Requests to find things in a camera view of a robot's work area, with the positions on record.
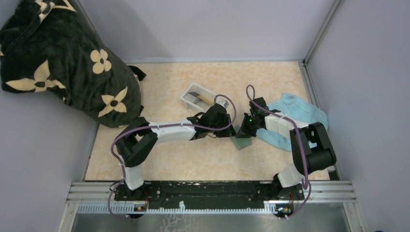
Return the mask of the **translucent white plastic bin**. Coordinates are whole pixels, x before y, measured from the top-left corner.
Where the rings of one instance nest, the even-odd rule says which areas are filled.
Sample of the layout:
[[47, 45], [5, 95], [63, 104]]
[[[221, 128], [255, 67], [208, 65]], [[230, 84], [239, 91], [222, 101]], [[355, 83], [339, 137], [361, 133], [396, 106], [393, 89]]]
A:
[[180, 99], [187, 109], [206, 112], [213, 104], [216, 93], [197, 83], [192, 83], [182, 93]]

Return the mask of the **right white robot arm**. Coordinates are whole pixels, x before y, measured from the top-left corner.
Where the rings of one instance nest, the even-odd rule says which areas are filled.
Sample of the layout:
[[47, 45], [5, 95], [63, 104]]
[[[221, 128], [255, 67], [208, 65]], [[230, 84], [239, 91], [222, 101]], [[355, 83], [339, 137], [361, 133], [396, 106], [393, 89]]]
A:
[[237, 138], [256, 137], [265, 129], [278, 133], [291, 142], [292, 163], [274, 176], [273, 195], [285, 199], [292, 186], [302, 183], [307, 187], [312, 172], [325, 170], [336, 163], [336, 155], [324, 124], [304, 123], [277, 110], [269, 110], [264, 98], [249, 101], [250, 112], [244, 114]]

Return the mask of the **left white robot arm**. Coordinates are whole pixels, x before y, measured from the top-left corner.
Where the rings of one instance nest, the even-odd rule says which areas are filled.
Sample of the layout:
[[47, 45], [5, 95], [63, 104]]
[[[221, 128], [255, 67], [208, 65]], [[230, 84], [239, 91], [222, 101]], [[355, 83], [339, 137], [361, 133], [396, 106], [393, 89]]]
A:
[[205, 113], [173, 123], [149, 122], [144, 117], [135, 119], [111, 144], [111, 153], [122, 168], [126, 194], [133, 200], [144, 196], [142, 164], [155, 145], [173, 141], [193, 141], [205, 138], [210, 133], [217, 138], [235, 135], [233, 122], [220, 104], [212, 105]]

